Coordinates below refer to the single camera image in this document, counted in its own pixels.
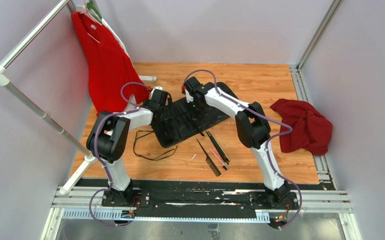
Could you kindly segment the black angled brush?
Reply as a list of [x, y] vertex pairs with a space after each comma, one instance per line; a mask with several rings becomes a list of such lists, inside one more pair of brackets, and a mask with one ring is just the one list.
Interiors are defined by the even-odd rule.
[[224, 152], [221, 145], [218, 143], [216, 138], [209, 132], [206, 131], [206, 134], [210, 138], [210, 141], [212, 142], [213, 146], [215, 147], [216, 151], [218, 152], [219, 156], [221, 157], [221, 160], [226, 163], [227, 165], [230, 164], [230, 159], [228, 158], [227, 154]]

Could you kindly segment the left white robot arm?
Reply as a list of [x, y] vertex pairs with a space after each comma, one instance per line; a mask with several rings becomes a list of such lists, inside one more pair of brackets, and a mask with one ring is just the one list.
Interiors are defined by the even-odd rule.
[[170, 93], [161, 87], [154, 87], [150, 99], [141, 106], [123, 112], [102, 111], [98, 115], [86, 146], [106, 173], [108, 189], [105, 192], [113, 195], [122, 207], [129, 206], [134, 200], [133, 182], [122, 159], [129, 131], [156, 123], [162, 116], [163, 108], [172, 103]]

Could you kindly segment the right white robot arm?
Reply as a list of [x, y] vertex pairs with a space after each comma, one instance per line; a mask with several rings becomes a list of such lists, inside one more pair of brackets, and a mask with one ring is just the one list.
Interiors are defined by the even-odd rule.
[[184, 81], [182, 90], [194, 104], [216, 108], [235, 120], [240, 142], [252, 151], [263, 175], [267, 204], [275, 209], [285, 204], [290, 188], [276, 162], [270, 140], [269, 118], [265, 116], [261, 105], [258, 102], [241, 101], [217, 84], [202, 84], [194, 76]]

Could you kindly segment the black makeup brush roll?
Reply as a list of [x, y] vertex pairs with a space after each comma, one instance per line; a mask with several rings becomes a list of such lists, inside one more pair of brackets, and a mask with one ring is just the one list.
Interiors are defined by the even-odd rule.
[[180, 98], [162, 109], [159, 121], [151, 125], [156, 138], [163, 148], [169, 148], [199, 134], [191, 114], [197, 112], [202, 132], [229, 119], [221, 110], [208, 106], [201, 109], [187, 109], [186, 98]]

